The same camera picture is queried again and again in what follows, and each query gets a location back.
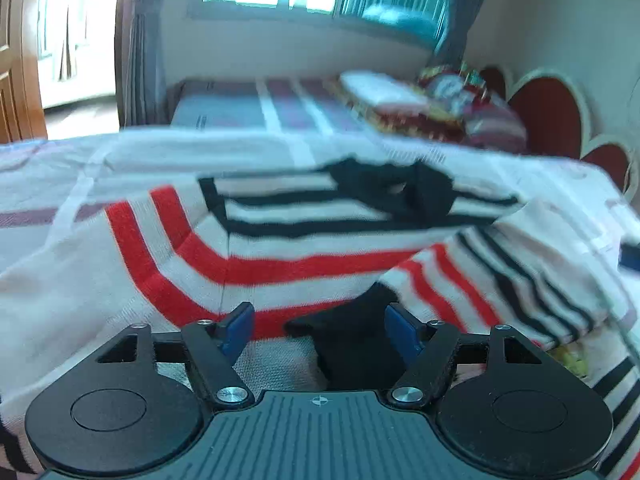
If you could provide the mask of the teal cloth on windowsill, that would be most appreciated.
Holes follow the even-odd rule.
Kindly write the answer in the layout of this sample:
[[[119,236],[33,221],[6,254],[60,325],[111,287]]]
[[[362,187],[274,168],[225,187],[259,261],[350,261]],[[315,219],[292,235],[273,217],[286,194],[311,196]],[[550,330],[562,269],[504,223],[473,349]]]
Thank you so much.
[[[363,11],[362,17],[370,22],[401,30],[419,39],[430,48],[437,42],[438,24],[431,14],[401,6],[374,4]]]

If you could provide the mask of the folded red gold blanket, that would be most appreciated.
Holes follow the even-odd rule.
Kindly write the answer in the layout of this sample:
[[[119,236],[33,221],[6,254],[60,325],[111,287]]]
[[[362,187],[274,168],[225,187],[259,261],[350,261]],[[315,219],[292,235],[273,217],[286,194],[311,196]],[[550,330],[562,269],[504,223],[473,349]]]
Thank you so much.
[[[450,143],[465,138],[461,119],[411,84],[391,76],[349,70],[326,88],[380,133]]]

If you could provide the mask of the red black striped knit sweater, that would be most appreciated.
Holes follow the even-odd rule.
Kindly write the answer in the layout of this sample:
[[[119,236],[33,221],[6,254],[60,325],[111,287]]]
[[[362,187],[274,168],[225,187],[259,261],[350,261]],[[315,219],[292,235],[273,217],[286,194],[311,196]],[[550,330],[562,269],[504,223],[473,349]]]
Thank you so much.
[[[109,204],[1,275],[1,465],[36,474],[30,401],[124,327],[178,330],[248,301],[254,389],[386,385],[382,307],[487,333],[508,323],[584,376],[614,430],[600,466],[639,474],[639,297],[622,236],[563,196],[423,162],[190,178]]]

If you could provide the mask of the grey curtain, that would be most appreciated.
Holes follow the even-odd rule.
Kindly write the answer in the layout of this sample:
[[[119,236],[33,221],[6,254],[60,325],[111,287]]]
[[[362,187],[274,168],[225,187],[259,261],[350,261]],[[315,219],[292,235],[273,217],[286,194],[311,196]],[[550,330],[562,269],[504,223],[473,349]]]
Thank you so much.
[[[114,69],[122,127],[167,122],[160,10],[163,0],[116,0]]]
[[[447,0],[445,24],[435,48],[436,64],[461,63],[469,30],[485,0]]]

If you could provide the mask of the striped grey maroon bed sheet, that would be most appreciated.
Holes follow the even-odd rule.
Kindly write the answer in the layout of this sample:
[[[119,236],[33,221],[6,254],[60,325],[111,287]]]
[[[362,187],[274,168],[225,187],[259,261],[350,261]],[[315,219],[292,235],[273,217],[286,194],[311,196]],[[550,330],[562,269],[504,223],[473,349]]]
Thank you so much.
[[[374,129],[337,97],[331,79],[188,80],[170,124],[203,131],[372,133]]]

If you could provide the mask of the striped pillow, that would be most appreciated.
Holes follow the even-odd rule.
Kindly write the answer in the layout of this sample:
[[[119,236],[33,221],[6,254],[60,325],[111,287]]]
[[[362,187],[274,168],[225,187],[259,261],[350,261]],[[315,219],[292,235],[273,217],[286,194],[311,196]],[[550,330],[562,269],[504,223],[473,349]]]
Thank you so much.
[[[418,86],[462,125],[466,144],[524,152],[527,132],[521,119],[476,70],[465,64],[427,67],[420,73]]]

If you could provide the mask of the grey right curtain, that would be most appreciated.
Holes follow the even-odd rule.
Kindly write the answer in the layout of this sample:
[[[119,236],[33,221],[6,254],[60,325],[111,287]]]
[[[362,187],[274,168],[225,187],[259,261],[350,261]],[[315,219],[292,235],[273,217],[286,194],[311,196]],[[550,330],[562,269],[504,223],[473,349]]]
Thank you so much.
[[[436,64],[461,63],[469,30],[485,0],[447,0],[445,24],[435,48]]]

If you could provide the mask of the white patterned bed quilt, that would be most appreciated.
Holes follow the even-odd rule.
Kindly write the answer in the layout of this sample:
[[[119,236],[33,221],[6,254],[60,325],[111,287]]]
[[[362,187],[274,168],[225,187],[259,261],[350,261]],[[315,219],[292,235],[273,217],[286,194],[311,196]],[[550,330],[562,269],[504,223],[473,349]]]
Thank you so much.
[[[618,229],[627,286],[636,224],[606,175],[568,159],[338,134],[126,131],[1,153],[1,275],[125,198],[190,178],[423,162],[525,196],[542,188]],[[254,389],[215,338],[132,323],[30,401],[43,479],[608,479],[610,408],[584,376],[508,323],[481,334],[431,316],[424,350],[386,385]]]

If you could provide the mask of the grey left curtain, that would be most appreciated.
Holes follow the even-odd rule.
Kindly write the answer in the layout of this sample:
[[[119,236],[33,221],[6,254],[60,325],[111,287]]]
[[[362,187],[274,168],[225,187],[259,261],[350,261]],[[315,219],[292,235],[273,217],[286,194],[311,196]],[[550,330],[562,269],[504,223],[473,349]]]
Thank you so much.
[[[163,0],[116,0],[114,69],[122,127],[167,122],[160,10]]]

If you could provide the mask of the brown wooden door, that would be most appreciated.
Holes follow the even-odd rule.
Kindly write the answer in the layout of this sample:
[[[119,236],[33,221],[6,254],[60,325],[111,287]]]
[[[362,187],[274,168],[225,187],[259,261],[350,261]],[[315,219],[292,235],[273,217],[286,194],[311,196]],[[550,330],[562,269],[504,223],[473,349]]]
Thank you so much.
[[[45,138],[38,79],[38,0],[1,0],[1,142]]]

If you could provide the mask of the red white scalloped headboard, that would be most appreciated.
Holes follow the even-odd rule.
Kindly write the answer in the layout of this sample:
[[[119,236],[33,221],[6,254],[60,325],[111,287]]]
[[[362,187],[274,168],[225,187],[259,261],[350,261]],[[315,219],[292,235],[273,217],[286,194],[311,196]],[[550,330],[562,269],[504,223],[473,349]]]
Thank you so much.
[[[585,93],[569,76],[536,68],[514,80],[510,70],[499,65],[483,68],[480,76],[521,119],[527,130],[528,154],[598,166],[627,200],[639,191],[639,161],[631,144],[594,130]]]

